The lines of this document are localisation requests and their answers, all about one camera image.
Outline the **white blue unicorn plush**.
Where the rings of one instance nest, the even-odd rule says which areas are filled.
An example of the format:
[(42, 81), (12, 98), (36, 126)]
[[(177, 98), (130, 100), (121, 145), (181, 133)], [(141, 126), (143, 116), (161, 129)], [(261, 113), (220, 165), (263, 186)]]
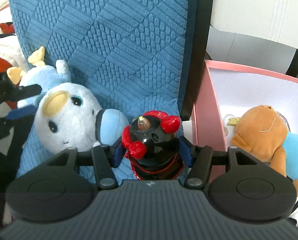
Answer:
[(90, 89), (73, 83), (65, 60), (50, 66), (45, 64), (44, 56), (45, 48), (40, 47), (28, 58), (32, 69), (7, 69), (15, 85), (41, 87), (39, 95), (17, 103), (18, 108), (28, 105), (37, 108), (34, 130), (40, 143), (53, 154), (68, 147), (88, 151), (99, 145), (113, 145), (129, 124), (124, 113), (102, 108)]

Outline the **black red figurine toy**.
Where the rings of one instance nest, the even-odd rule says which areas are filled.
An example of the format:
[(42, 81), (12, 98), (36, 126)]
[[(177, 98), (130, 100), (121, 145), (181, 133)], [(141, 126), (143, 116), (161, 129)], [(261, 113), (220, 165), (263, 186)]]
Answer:
[(185, 164), (179, 153), (180, 118), (162, 111), (148, 111), (122, 132), (125, 157), (139, 180), (176, 179)]

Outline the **brown bear plush blue shirt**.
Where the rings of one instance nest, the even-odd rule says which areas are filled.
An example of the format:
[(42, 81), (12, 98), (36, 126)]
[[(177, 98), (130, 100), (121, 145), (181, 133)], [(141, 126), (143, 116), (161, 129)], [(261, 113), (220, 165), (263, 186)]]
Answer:
[(288, 131), (284, 139), (268, 137), (260, 139), (259, 135), (254, 135), (252, 139), (240, 139), (233, 135), (231, 143), (260, 161), (270, 163), (272, 169), (290, 178), (298, 197), (298, 134)]

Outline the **large black white plush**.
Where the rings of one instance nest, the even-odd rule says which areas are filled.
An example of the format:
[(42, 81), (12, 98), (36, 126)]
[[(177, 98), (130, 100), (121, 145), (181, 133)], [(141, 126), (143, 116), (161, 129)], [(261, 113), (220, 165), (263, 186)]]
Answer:
[(13, 83), (7, 70), (14, 65), (26, 68), (26, 61), (18, 48), (18, 38), (11, 22), (0, 23), (0, 228), (12, 221), (12, 215), (5, 200), (9, 184), (16, 178), (20, 166), (23, 146), (31, 131), (34, 115), (20, 111), (17, 103), (33, 92)]

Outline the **pink storage box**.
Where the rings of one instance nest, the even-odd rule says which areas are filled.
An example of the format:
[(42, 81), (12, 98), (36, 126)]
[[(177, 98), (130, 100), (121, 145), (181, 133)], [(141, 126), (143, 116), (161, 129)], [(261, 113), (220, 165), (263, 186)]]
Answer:
[(298, 179), (297, 78), (240, 64), (205, 61), (192, 111), (193, 142), (225, 151), (235, 133), (229, 119), (259, 105), (272, 107), (287, 120), (291, 135), (284, 145), (286, 173)]

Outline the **blue quilted chair cushion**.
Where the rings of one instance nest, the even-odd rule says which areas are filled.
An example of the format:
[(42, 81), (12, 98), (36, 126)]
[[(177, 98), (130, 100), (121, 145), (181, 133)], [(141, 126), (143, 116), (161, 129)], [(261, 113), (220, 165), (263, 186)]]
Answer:
[(65, 60), (71, 80), (129, 119), (178, 115), (184, 95), (189, 0), (9, 0), (25, 57)]

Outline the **white cabinet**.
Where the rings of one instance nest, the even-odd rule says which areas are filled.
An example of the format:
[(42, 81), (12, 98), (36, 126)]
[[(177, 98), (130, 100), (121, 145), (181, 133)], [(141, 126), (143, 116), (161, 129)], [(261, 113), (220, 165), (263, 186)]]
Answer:
[(298, 0), (213, 0), (210, 24), (294, 48), (286, 73), (298, 77)]

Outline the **black chair frame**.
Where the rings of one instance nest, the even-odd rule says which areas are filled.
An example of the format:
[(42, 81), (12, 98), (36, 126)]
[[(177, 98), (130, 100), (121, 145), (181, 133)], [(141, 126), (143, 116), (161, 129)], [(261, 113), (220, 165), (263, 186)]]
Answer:
[(203, 75), (213, 0), (188, 0), (182, 74), (178, 94), (181, 119), (189, 120)]

